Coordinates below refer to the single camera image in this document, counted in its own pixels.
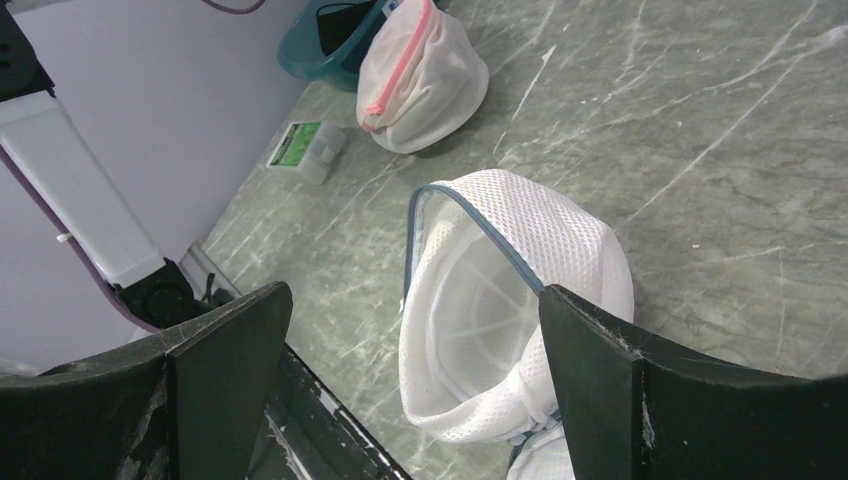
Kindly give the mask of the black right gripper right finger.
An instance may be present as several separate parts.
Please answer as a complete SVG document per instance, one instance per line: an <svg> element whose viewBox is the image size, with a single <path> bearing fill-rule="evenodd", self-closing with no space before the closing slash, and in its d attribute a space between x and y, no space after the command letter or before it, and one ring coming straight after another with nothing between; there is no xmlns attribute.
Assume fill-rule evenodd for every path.
<svg viewBox="0 0 848 480"><path fill-rule="evenodd" d="M847 379L729 363L558 285L539 317L579 479L843 479Z"/></svg>

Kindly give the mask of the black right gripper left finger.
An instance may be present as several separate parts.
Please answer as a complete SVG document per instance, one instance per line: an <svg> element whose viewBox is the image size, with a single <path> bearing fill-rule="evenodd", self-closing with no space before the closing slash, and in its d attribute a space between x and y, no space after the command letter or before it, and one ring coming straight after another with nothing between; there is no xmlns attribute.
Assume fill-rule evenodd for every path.
<svg viewBox="0 0 848 480"><path fill-rule="evenodd" d="M1 380L5 479L242 479L293 295L273 282L156 334Z"/></svg>

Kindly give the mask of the white mesh blue zip laundry bag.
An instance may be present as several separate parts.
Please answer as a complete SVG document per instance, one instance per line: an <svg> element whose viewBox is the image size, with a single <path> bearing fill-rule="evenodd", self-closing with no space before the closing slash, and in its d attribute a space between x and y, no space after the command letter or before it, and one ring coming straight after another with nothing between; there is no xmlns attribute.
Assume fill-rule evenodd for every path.
<svg viewBox="0 0 848 480"><path fill-rule="evenodd" d="M613 229L566 196L501 169L413 192L398 350L404 414L442 442L510 443L511 479L575 475L539 320L551 284L634 318Z"/></svg>

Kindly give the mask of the black bra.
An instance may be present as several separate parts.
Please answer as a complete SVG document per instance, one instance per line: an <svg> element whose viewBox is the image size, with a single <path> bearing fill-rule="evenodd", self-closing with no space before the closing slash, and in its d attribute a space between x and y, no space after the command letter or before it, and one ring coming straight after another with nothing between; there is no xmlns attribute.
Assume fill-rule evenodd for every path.
<svg viewBox="0 0 848 480"><path fill-rule="evenodd" d="M319 7L315 16L322 53L329 56L342 46L374 5L375 1L346 1Z"/></svg>

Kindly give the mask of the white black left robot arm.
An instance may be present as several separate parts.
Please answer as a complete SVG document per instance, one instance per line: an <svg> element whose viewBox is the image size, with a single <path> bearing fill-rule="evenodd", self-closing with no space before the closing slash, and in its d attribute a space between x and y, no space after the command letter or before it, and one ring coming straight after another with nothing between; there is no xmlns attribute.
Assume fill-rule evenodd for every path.
<svg viewBox="0 0 848 480"><path fill-rule="evenodd" d="M116 310L140 328L167 329L234 293L206 274L196 294L139 223L55 94L36 51L1 4L1 161L70 245Z"/></svg>

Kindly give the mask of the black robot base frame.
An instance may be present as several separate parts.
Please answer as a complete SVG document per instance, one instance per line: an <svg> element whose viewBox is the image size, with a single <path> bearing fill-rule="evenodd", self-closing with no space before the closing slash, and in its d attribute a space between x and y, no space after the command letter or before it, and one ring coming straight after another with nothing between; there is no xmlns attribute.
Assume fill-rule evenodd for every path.
<svg viewBox="0 0 848 480"><path fill-rule="evenodd" d="M408 479L325 383L285 346L247 479Z"/></svg>

